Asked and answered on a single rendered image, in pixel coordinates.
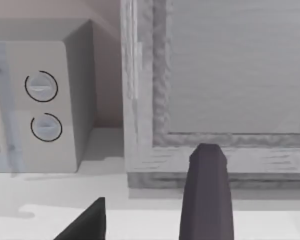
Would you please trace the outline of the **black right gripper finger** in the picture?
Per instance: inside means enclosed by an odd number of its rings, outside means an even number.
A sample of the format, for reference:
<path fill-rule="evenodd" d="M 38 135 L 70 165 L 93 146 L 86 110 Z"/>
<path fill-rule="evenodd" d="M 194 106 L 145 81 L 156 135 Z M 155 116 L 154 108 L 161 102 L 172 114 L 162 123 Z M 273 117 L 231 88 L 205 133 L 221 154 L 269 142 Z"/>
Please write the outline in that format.
<path fill-rule="evenodd" d="M 99 197 L 53 240 L 106 240 L 106 198 Z"/>

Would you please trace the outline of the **small pale microwave knob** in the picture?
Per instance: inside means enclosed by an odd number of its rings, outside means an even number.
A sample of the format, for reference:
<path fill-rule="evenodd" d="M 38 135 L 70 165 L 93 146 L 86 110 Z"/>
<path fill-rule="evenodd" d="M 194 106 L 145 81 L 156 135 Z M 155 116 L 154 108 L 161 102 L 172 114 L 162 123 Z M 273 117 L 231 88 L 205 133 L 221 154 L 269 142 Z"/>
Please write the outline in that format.
<path fill-rule="evenodd" d="M 63 133 L 61 121 L 48 112 L 33 117 L 30 122 L 30 129 L 34 137 L 45 143 L 58 140 Z"/>

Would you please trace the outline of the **dark grey tall object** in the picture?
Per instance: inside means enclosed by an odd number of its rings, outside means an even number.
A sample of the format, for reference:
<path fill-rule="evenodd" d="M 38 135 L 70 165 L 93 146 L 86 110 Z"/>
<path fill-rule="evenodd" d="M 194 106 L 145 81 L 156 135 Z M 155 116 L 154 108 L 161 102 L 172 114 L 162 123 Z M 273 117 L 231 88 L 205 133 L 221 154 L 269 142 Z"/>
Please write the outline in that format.
<path fill-rule="evenodd" d="M 227 163 L 217 144 L 201 143 L 190 155 L 178 240 L 235 240 Z"/>

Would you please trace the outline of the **pale microwave oven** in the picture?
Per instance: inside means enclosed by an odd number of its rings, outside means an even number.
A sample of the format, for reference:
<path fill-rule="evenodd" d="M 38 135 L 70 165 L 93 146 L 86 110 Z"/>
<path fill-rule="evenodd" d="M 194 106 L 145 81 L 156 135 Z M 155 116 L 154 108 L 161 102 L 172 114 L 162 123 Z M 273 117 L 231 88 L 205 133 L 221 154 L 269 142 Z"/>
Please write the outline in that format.
<path fill-rule="evenodd" d="M 80 18 L 0 18 L 6 44 L 20 131 L 21 173 L 74 173 L 83 159 L 96 116 L 92 24 Z M 37 102 L 25 91 L 27 76 L 45 71 L 58 84 L 57 96 Z M 62 135 L 43 142 L 32 134 L 31 120 L 55 115 Z"/>

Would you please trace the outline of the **large pale microwave knob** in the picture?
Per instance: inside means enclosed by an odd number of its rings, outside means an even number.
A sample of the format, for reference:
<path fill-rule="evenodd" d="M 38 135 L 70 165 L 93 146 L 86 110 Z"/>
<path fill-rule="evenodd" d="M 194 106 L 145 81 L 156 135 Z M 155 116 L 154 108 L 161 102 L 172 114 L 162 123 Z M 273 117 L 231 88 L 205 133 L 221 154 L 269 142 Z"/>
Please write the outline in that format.
<path fill-rule="evenodd" d="M 25 78 L 24 89 L 28 96 L 34 101 L 48 103 L 57 96 L 59 86 L 52 74 L 40 70 Z"/>

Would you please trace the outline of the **pale glass microwave door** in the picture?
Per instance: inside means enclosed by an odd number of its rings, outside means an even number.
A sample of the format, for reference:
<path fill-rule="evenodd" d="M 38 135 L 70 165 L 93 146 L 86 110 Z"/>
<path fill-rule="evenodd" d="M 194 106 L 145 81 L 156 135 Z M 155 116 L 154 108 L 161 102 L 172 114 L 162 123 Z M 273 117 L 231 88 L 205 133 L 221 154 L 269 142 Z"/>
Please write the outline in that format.
<path fill-rule="evenodd" d="M 7 47 L 0 42 L 0 173 L 25 169 Z"/>

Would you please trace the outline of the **grey cabinet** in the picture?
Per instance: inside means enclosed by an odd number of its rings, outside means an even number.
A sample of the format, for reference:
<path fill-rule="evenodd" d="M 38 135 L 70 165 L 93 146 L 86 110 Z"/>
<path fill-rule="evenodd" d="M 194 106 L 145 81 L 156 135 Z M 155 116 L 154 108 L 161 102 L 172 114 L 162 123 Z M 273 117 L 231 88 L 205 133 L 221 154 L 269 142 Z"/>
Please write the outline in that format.
<path fill-rule="evenodd" d="M 300 0 L 120 0 L 133 198 L 176 198 L 201 143 L 233 189 L 300 189 Z"/>

